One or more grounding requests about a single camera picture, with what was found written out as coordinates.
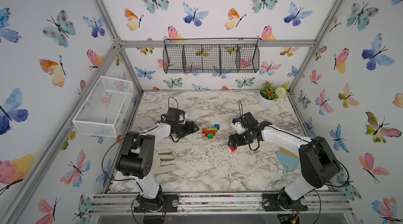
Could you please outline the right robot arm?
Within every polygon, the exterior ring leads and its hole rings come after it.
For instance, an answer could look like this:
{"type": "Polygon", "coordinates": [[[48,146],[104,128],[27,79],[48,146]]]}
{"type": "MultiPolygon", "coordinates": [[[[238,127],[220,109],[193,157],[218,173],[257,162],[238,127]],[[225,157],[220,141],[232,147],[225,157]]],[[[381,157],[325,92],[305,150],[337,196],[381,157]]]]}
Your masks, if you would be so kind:
{"type": "Polygon", "coordinates": [[[279,192],[263,195],[265,211],[306,211],[307,207],[302,204],[305,195],[325,186],[341,171],[340,162],[322,137],[303,137],[278,128],[271,122],[258,122],[249,112],[233,119],[232,127],[237,132],[229,137],[230,148],[266,141],[299,158],[301,174],[279,192]]]}

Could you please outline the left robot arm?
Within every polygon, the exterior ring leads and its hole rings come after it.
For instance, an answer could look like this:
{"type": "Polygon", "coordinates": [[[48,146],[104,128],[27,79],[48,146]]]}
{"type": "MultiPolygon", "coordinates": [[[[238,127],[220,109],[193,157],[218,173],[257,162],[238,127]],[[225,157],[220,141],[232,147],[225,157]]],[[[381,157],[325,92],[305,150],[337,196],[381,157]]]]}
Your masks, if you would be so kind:
{"type": "Polygon", "coordinates": [[[158,141],[170,137],[173,142],[196,133],[199,127],[193,121],[187,121],[185,111],[178,108],[168,108],[157,123],[141,132],[128,132],[122,139],[122,145],[117,155],[115,169],[133,180],[139,188],[136,198],[139,206],[149,211],[158,211],[163,206],[162,187],[151,174],[154,148],[158,141]]]}

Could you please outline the long red lego brick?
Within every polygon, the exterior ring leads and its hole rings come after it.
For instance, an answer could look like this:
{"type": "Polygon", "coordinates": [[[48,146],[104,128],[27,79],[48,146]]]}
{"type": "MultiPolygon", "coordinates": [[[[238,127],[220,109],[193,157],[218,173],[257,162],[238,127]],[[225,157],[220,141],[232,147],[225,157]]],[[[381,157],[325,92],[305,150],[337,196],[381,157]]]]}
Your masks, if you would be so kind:
{"type": "Polygon", "coordinates": [[[214,136],[216,135],[216,132],[215,131],[212,131],[212,130],[210,130],[210,131],[207,131],[206,133],[205,133],[205,137],[207,137],[207,135],[208,134],[213,134],[214,136]]]}

